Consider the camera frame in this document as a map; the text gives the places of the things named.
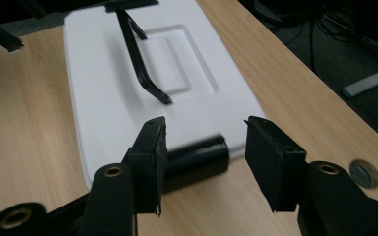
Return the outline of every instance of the wooden table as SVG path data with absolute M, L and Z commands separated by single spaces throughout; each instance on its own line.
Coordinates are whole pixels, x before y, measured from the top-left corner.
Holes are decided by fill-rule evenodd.
M 378 169 L 378 135 L 236 0 L 198 0 L 269 119 L 308 151 L 345 169 Z M 39 202 L 51 211 L 85 194 L 62 28 L 0 48 L 0 210 Z M 378 200 L 378 188 L 365 191 Z M 273 214 L 244 159 L 222 176 L 163 197 L 139 216 L 141 235 L 300 235 L 296 213 Z

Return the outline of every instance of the wooden desk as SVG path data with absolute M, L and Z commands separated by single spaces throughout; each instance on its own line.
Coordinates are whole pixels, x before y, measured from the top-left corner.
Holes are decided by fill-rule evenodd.
M 308 161 L 378 169 L 378 135 L 236 0 L 198 0 L 268 118 Z M 62 28 L 0 48 L 0 210 L 40 202 L 54 210 L 88 190 L 83 180 Z M 365 191 L 378 200 L 378 189 Z M 139 216 L 141 235 L 299 235 L 295 213 L 272 214 L 244 159 L 219 177 L 164 196 L 163 215 Z

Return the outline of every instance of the table surface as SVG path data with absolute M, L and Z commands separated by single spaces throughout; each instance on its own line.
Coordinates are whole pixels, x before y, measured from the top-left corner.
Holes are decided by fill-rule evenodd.
M 267 117 L 308 152 L 345 169 L 378 169 L 378 135 L 236 0 L 198 0 Z M 39 202 L 51 211 L 88 189 L 76 142 L 62 28 L 0 48 L 0 210 Z M 365 190 L 378 200 L 378 188 Z M 273 214 L 245 160 L 165 195 L 163 215 L 139 215 L 140 235 L 300 235 L 296 213 Z

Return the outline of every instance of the dark floor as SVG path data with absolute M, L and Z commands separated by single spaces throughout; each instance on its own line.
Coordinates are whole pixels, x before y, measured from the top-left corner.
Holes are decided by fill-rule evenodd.
M 274 10 L 270 11 L 260 2 L 256 3 L 256 9 L 274 16 Z M 327 19 L 321 21 L 333 31 L 344 30 Z M 316 75 L 378 133 L 378 87 L 354 98 L 341 94 L 343 87 L 378 72 L 378 46 L 357 43 L 346 37 L 342 39 L 351 42 L 340 42 L 314 26 L 312 66 L 309 21 L 292 28 L 276 29 L 274 25 L 262 22 L 309 68 L 314 67 Z

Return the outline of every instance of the white tray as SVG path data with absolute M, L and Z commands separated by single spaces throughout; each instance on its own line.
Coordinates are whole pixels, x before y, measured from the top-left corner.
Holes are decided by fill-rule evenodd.
M 88 187 L 159 116 L 168 150 L 221 134 L 230 157 L 243 156 L 244 120 L 264 113 L 198 4 L 160 0 L 127 12 L 148 37 L 136 40 L 150 77 L 173 103 L 160 103 L 138 83 L 115 13 L 97 7 L 67 16 L 66 60 Z

